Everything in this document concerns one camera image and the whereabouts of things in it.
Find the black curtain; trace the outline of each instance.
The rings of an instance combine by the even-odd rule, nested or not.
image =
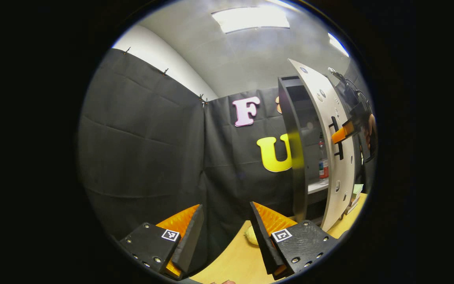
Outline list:
[[[279,137],[286,133],[282,115],[276,110],[278,88],[254,90],[215,99],[205,110],[204,182],[207,189],[209,259],[217,257],[244,221],[249,219],[250,201],[286,216],[292,216],[292,170],[270,172],[264,168],[257,140],[275,137],[276,158],[287,151]],[[258,97],[254,123],[236,127],[238,99]]]
[[[277,96],[277,88],[254,90],[203,107],[171,77],[111,49],[93,76],[78,130],[79,175],[107,233],[121,239],[145,221],[203,204],[195,270],[227,247],[249,219],[250,201],[291,216],[292,171],[265,169],[256,144],[275,137],[276,158],[287,158]],[[254,124],[236,127],[232,102],[247,97],[260,99]]]
[[[145,221],[205,203],[203,154],[198,97],[141,59],[109,50],[78,129],[80,179],[106,232],[121,239]],[[195,261],[205,260],[206,233]]]

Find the bottle label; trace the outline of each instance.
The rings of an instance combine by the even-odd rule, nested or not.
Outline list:
[[[328,160],[321,160],[318,162],[318,168],[320,169],[320,178],[328,177]]]

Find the orange soft gripper pad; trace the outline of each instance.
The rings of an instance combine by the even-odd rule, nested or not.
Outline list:
[[[332,135],[332,143],[336,144],[338,142],[343,141],[346,139],[346,136],[350,135],[353,133],[355,128],[353,127],[353,122],[348,122],[345,126],[343,126],[341,129],[339,129],[336,133]]]
[[[283,271],[285,271],[286,269],[287,269],[287,266],[285,264],[280,265],[273,274],[278,275],[278,274],[282,273]]]
[[[264,205],[260,205],[256,202],[254,202],[253,204],[255,205],[255,208],[257,208],[257,211],[260,215],[260,218],[262,219],[262,222],[264,223],[264,227],[267,230],[267,234],[269,236],[273,232],[277,232],[279,230],[283,230],[297,224],[296,221],[293,221],[292,219],[285,217],[284,215],[279,214],[278,212],[269,209]]]
[[[183,210],[182,212],[178,212],[177,214],[174,214],[173,216],[169,217],[168,219],[165,219],[164,221],[160,222],[157,224],[157,227],[179,232],[180,236],[183,237],[185,236],[185,232],[187,231],[187,227],[189,226],[189,223],[192,219],[192,216],[194,215],[195,211],[197,210],[197,207],[199,207],[199,204],[194,205],[190,208],[187,208]],[[173,264],[173,261],[169,261],[166,266],[166,270],[168,273],[171,273],[171,275],[175,275],[176,277],[180,277],[180,274],[182,273],[182,270],[180,268],[176,267]]]

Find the letter f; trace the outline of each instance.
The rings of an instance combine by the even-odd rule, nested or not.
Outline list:
[[[237,127],[253,124],[253,119],[248,116],[248,113],[254,117],[257,115],[257,108],[254,104],[260,104],[258,97],[249,97],[247,99],[238,99],[232,102],[236,107],[236,115],[238,121],[234,124]]]

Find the hand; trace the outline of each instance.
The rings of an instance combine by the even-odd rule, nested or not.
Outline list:
[[[372,130],[376,132],[376,119],[374,118],[374,115],[371,114],[369,116],[369,121],[367,122],[367,127],[364,128],[364,135],[365,135],[365,142],[367,144],[367,147],[371,149],[371,134]]]

